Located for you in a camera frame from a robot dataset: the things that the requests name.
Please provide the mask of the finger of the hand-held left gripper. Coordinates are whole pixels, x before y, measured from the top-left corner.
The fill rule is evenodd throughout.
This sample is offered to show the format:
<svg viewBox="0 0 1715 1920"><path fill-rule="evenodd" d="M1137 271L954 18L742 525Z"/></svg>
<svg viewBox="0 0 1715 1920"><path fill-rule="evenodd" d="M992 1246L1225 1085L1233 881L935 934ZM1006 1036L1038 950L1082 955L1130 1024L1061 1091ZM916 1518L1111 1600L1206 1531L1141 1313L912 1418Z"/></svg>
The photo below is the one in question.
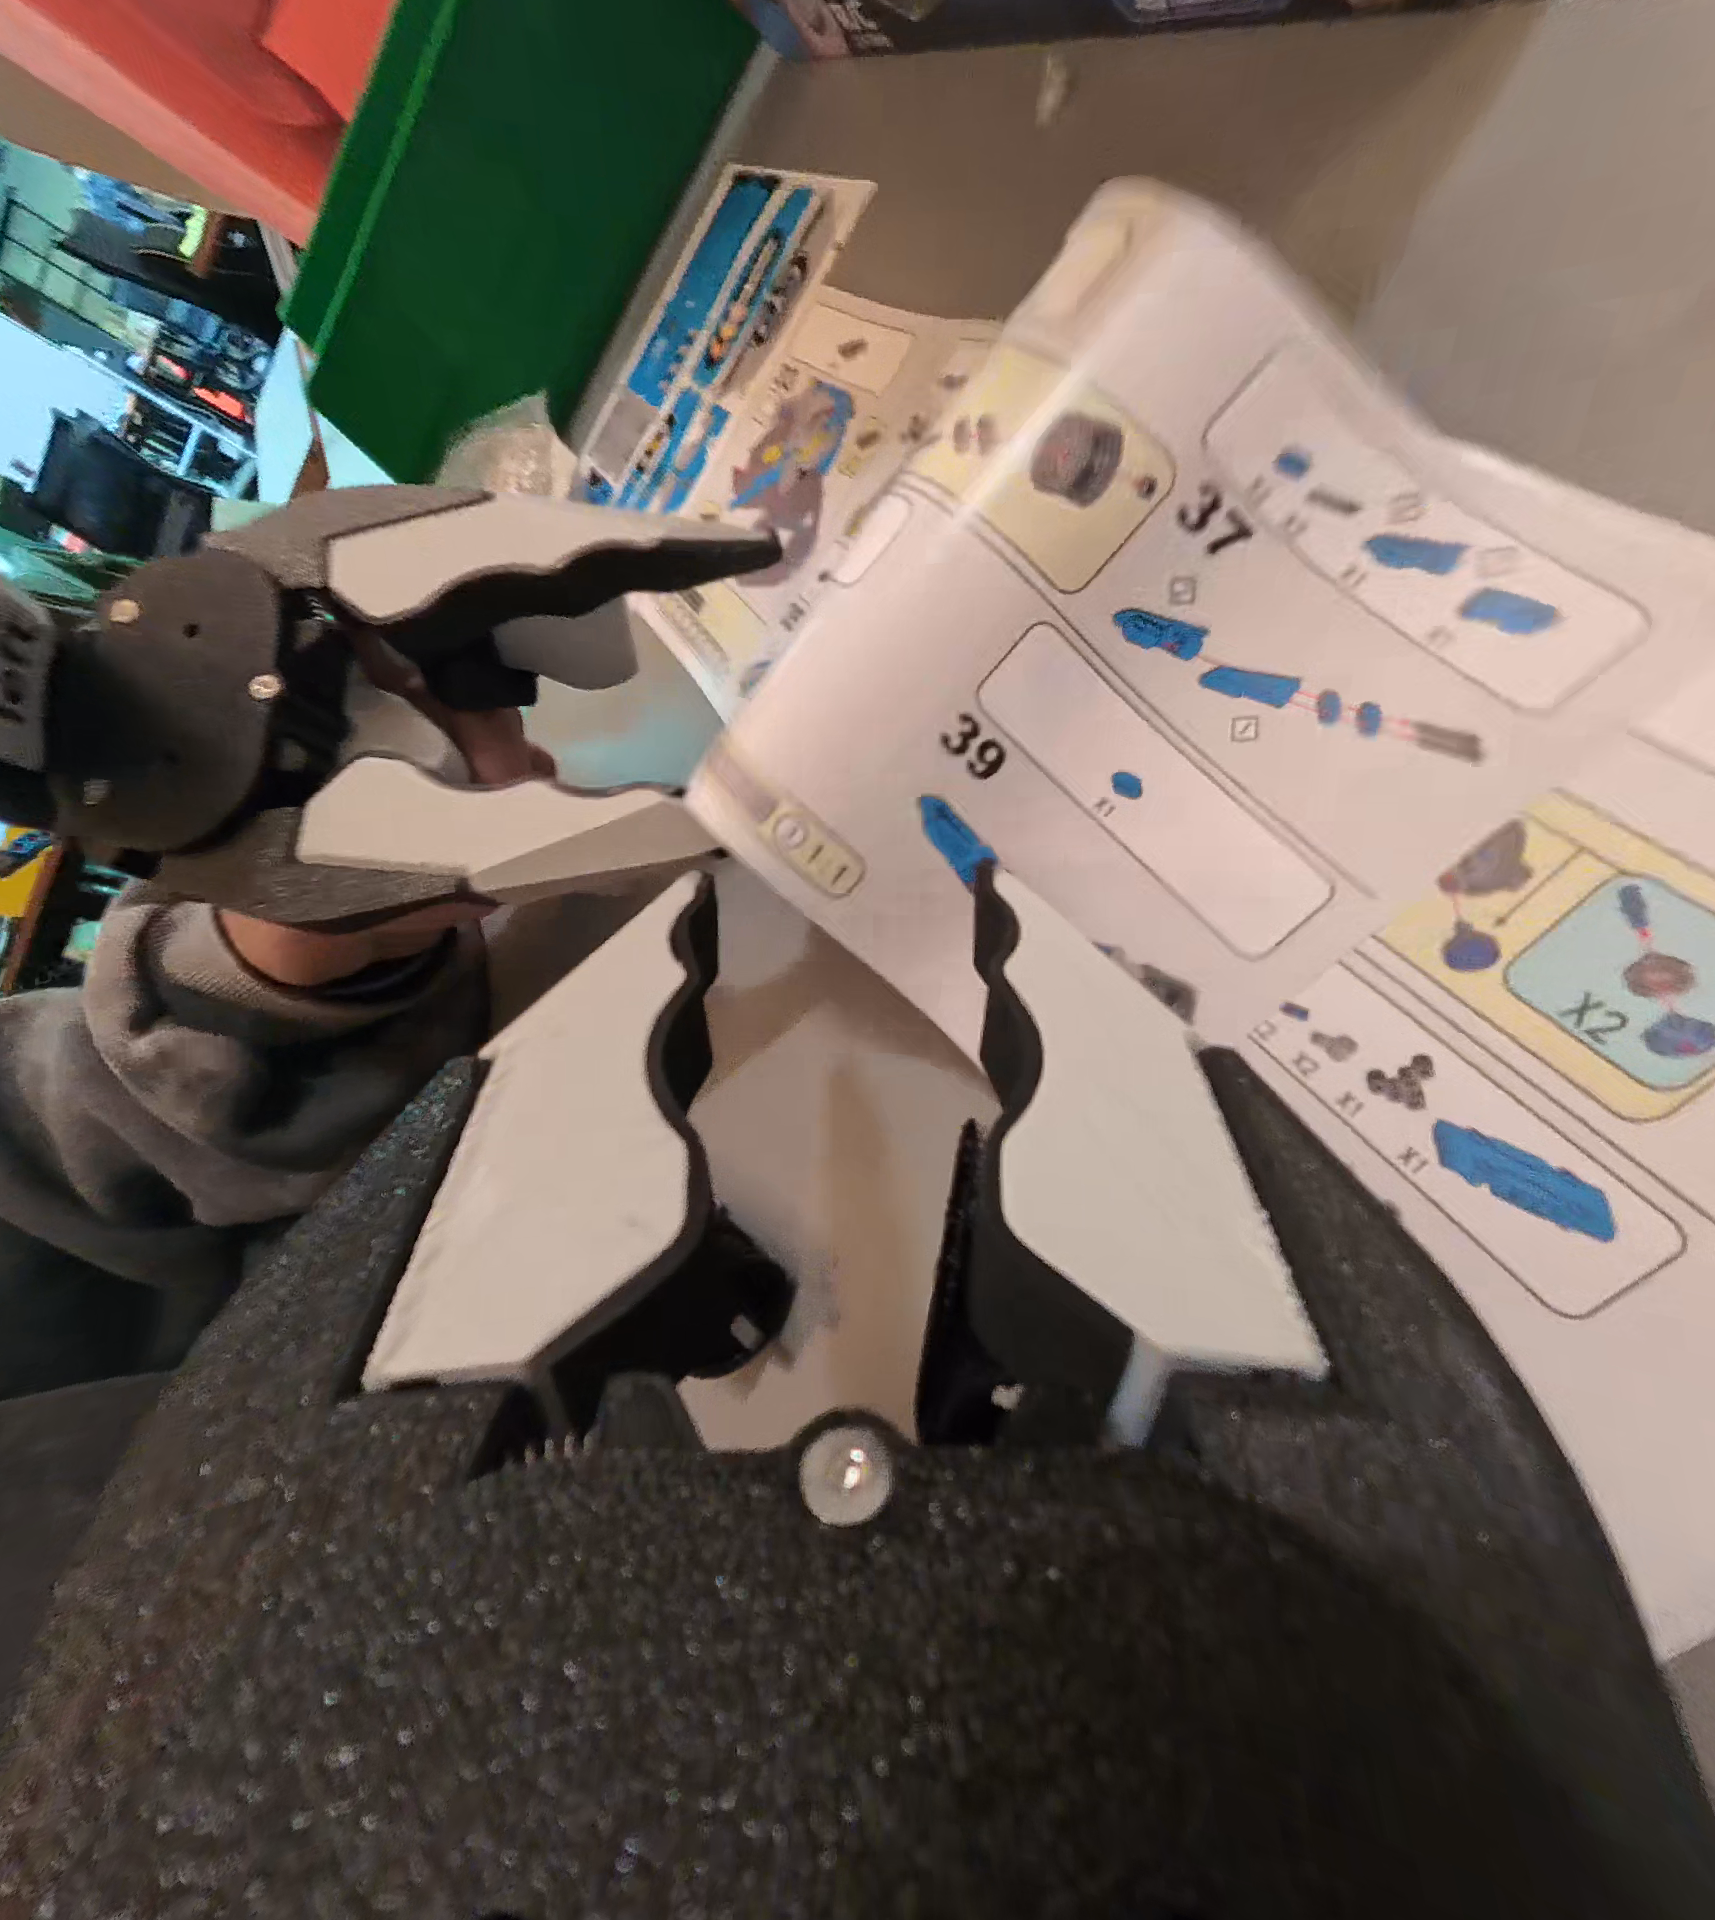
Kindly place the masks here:
<svg viewBox="0 0 1715 1920"><path fill-rule="evenodd" d="M300 816L306 865L461 881L501 904L681 867L719 839L659 783L451 783L396 755L350 760Z"/></svg>
<svg viewBox="0 0 1715 1920"><path fill-rule="evenodd" d="M635 592L767 571L776 533L568 498L480 498L325 544L329 592L369 625L577 617Z"/></svg>

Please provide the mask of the large green bin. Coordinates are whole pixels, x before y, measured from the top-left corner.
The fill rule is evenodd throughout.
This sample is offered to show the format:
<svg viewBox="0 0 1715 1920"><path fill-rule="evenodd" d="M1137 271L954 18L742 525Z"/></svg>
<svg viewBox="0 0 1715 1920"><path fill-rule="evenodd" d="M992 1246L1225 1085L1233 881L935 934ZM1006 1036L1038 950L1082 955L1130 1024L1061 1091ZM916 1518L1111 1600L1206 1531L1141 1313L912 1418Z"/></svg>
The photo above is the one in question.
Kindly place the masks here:
<svg viewBox="0 0 1715 1920"><path fill-rule="evenodd" d="M396 481L472 420L581 399L759 47L726 1L403 1L285 322Z"/></svg>

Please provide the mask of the blue sticker sheet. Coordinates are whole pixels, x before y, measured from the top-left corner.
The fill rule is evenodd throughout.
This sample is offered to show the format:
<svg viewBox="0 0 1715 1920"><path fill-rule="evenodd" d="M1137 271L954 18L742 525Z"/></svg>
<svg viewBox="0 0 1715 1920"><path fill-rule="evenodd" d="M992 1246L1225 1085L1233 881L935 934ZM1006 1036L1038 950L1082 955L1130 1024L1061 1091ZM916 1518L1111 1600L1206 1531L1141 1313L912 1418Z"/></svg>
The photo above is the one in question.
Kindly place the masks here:
<svg viewBox="0 0 1715 1920"><path fill-rule="evenodd" d="M575 500L682 514L753 376L876 194L866 177L723 167L615 384L583 431Z"/></svg>

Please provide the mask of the person's left hand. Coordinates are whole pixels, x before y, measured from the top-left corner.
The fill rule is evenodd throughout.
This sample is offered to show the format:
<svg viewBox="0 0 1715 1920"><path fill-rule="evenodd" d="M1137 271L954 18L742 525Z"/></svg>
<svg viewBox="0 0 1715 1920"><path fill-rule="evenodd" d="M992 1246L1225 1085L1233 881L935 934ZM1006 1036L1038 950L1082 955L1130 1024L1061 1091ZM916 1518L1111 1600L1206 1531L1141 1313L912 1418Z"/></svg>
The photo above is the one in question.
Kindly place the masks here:
<svg viewBox="0 0 1715 1920"><path fill-rule="evenodd" d="M396 756L445 783L497 789L556 779L554 758L528 735L518 707L453 707L424 670L369 630L352 636L346 756Z"/></svg>

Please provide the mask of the red bin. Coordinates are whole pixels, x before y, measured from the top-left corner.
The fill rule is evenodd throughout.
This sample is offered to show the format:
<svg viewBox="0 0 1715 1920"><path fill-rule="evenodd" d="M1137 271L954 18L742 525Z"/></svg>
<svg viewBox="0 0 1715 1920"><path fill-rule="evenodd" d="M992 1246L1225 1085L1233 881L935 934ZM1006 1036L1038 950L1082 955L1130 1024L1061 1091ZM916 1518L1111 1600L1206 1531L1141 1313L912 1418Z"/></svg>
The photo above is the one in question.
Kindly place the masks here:
<svg viewBox="0 0 1715 1920"><path fill-rule="evenodd" d="M394 1L0 1L0 131L312 240Z"/></svg>

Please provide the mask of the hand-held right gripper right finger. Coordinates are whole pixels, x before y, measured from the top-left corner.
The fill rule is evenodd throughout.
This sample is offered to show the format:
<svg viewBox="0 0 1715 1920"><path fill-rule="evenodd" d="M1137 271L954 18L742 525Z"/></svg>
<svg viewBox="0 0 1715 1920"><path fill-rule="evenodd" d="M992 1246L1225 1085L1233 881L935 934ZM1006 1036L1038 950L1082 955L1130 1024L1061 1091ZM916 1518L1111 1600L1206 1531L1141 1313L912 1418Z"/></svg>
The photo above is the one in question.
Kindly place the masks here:
<svg viewBox="0 0 1715 1920"><path fill-rule="evenodd" d="M1147 1443L1176 1389L1323 1386L1325 1342L1191 1028L998 864L979 1057L918 1363L921 1443Z"/></svg>

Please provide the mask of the instruction booklet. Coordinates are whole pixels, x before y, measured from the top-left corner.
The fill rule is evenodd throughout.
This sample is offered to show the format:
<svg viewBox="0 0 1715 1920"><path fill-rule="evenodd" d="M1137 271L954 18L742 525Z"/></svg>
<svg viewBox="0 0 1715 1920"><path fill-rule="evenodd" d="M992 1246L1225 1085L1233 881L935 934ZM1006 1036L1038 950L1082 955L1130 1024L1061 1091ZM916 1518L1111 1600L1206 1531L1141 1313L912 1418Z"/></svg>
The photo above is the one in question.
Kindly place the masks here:
<svg viewBox="0 0 1715 1920"><path fill-rule="evenodd" d="M721 843L965 1039L998 858L1461 1284L1661 1651L1715 1638L1715 538L1459 447L1105 185L1007 322L797 305L644 619Z"/></svg>

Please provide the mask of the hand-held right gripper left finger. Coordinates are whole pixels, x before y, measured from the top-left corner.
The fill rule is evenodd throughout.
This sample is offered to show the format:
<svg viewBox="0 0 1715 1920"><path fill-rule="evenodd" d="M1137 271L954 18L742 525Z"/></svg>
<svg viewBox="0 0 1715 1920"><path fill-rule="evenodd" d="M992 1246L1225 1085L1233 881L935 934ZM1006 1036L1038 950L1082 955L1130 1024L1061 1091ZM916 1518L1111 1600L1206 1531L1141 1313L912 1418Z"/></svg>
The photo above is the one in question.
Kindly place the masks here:
<svg viewBox="0 0 1715 1920"><path fill-rule="evenodd" d="M485 1045L363 1389L533 1384L696 1252L715 883L679 875Z"/></svg>

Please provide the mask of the dark blue toy box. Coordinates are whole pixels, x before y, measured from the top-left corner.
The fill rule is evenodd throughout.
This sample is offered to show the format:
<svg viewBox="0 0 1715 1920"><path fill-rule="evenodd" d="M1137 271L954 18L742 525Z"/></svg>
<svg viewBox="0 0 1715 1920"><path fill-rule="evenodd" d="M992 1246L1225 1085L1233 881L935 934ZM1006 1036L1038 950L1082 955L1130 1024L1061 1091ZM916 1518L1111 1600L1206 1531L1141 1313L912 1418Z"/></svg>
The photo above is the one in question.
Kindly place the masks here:
<svg viewBox="0 0 1715 1920"><path fill-rule="evenodd" d="M1487 11L1491 1L734 1L791 60L1143 41L1216 28L1348 24Z"/></svg>

